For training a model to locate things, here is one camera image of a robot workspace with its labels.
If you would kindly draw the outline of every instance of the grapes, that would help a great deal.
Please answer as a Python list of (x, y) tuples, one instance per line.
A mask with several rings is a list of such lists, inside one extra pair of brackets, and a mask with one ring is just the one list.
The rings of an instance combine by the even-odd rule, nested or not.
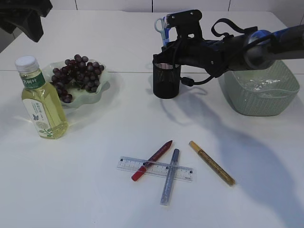
[(59, 71), (59, 70), (55, 72), (55, 77), (60, 78), (60, 75), (61, 75), (61, 73), (60, 73), (60, 71)]
[(82, 61), (82, 58), (81, 58), (80, 56), (77, 56), (77, 57), (75, 58), (75, 60), (76, 60), (76, 62), (80, 63), (80, 62)]
[(101, 74), (101, 71), (100, 71), (100, 69), (99, 69), (99, 68), (94, 69), (94, 71), (95, 71), (95, 74), (96, 74), (96, 75)]
[(86, 63), (87, 61), (89, 61), (89, 58), (86, 57), (86, 56), (82, 56), (82, 61), (83, 61), (84, 63)]
[(61, 96), (62, 90), (61, 89), (57, 89), (57, 93), (58, 93), (59, 96)]
[(90, 78), (88, 76), (85, 76), (83, 81), (84, 81), (84, 83), (87, 83), (90, 81)]
[(99, 80), (95, 80), (94, 83), (95, 83), (95, 86), (99, 86), (100, 85)]
[(89, 65), (89, 66), (87, 67), (87, 70), (88, 70), (88, 71), (93, 71), (93, 70), (94, 70), (94, 67), (91, 66), (91, 65)]
[(67, 90), (63, 89), (63, 90), (61, 91), (61, 95), (62, 95), (62, 96), (66, 96), (66, 95), (67, 95)]
[(78, 67), (79, 67), (79, 69), (84, 69), (85, 70), (86, 69), (86, 63), (85, 62), (80, 62)]
[(52, 81), (53, 81), (53, 82), (56, 82), (57, 80), (58, 80), (58, 78), (57, 78), (55, 75), (53, 75), (53, 76), (52, 76)]
[(63, 100), (63, 102), (64, 102), (64, 103), (71, 103), (71, 102), (72, 102), (72, 99), (65, 98), (65, 99)]
[(64, 84), (62, 82), (58, 82), (56, 85), (58, 86), (58, 89), (61, 89), (64, 87)]
[(56, 72), (58, 72), (59, 71), (59, 69), (58, 68), (54, 68), (53, 69), (53, 73), (55, 74)]
[(92, 92), (96, 92), (96, 90), (97, 90), (97, 87), (96, 87), (96, 86), (94, 86), (94, 87), (91, 88), (91, 91), (92, 91)]
[(100, 69), (100, 71), (102, 72), (105, 68), (104, 68), (104, 65), (100, 65), (99, 66), (99, 69)]
[(90, 76), (90, 80), (95, 81), (95, 79), (96, 79), (96, 77), (94, 74)]
[(64, 74), (67, 74), (68, 73), (68, 68), (66, 66), (64, 66), (62, 69), (61, 69), (62, 73)]
[(84, 79), (84, 74), (79, 74), (78, 76), (77, 76), (77, 80), (83, 80)]
[(88, 85), (89, 87), (93, 87), (93, 86), (95, 85), (95, 83), (90, 81), (90, 82), (87, 83), (87, 85)]
[(94, 62), (94, 63), (93, 63), (93, 67), (95, 67), (95, 68), (99, 68), (99, 63)]
[(87, 92), (96, 92), (100, 85), (99, 76), (105, 69), (98, 62), (89, 62), (87, 56), (76, 54), (74, 59), (66, 59), (65, 65), (61, 69), (54, 68), (54, 75), (51, 77), (51, 84), (57, 90), (60, 100), (65, 103), (72, 102), (72, 95), (67, 88), (76, 86), (85, 89)]
[(91, 87), (89, 87), (88, 85), (86, 85), (85, 86), (85, 90), (89, 92), (89, 91), (91, 91)]

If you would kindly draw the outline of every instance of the white table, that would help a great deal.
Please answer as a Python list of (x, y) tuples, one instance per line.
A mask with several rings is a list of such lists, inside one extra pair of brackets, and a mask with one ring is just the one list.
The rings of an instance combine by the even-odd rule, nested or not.
[[(219, 18), (229, 18), (241, 28), (258, 26), (277, 31), (285, 25), (271, 12), (202, 12), (200, 25), (206, 39), (218, 39), (210, 29)], [(15, 70), (14, 61), (34, 55), (42, 67), (79, 53), (100, 60), (115, 72), (152, 72), (152, 56), (161, 51), (161, 36), (154, 21), (166, 13), (128, 13), (122, 11), (52, 10), (42, 18), (44, 35), (34, 43), (24, 34), (0, 54), (0, 70)], [(219, 31), (237, 35), (220, 23)], [(170, 38), (176, 38), (171, 29)], [(304, 73), (304, 60), (287, 60), (293, 73)], [(205, 72), (183, 66), (183, 72)]]
[[(38, 137), (20, 100), (17, 72), (0, 71), (0, 227), (289, 228), (304, 224), (304, 92), (279, 116), (236, 113), (217, 79), (180, 88), (171, 100), (152, 94), (151, 73), (111, 73), (102, 99), (66, 109), (58, 140)], [(304, 75), (297, 76), (304, 86)], [(193, 167), (159, 205), (164, 178), (116, 169), (120, 156)], [(188, 146), (200, 145), (237, 184), (229, 187)]]

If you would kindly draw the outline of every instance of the white wall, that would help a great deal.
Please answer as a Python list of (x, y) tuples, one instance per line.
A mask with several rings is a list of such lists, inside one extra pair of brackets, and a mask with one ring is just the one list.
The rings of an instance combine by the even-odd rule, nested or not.
[(270, 11), (286, 26), (301, 23), (304, 0), (231, 0), (230, 11)]
[[(270, 11), (288, 27), (304, 24), (304, 0), (51, 0), (51, 2), (54, 10)], [(20, 33), (19, 29), (16, 29), (13, 34), (0, 30), (0, 52)]]

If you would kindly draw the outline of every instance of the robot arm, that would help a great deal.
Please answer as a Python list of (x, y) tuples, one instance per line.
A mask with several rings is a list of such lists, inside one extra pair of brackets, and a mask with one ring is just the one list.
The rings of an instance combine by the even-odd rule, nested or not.
[(202, 37), (199, 10), (189, 10), (167, 15), (168, 27), (175, 27), (178, 37), (154, 55), (155, 63), (188, 65), (204, 68), (210, 77), (202, 82), (182, 78), (185, 85), (201, 85), (213, 77), (219, 77), (229, 70), (259, 70), (270, 67), (277, 59), (304, 58), (304, 25), (286, 28), (274, 33), (257, 30), (257, 27), (241, 29), (228, 19), (220, 19), (234, 30), (243, 33), (233, 36), (212, 32), (222, 40), (205, 40)]
[(38, 42), (43, 35), (40, 17), (46, 17), (52, 7), (50, 0), (0, 0), (0, 28), (12, 33), (18, 27)]

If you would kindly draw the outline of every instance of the bottle label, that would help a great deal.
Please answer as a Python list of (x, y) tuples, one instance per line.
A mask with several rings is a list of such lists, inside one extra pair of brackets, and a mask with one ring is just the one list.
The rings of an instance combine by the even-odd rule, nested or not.
[(38, 134), (43, 137), (54, 137), (42, 103), (32, 99), (24, 99), (22, 102), (36, 127)]
[(44, 80), (42, 73), (40, 73), (36, 77), (23, 78), (22, 82), (26, 89), (38, 89), (39, 87), (42, 87), (46, 81)]

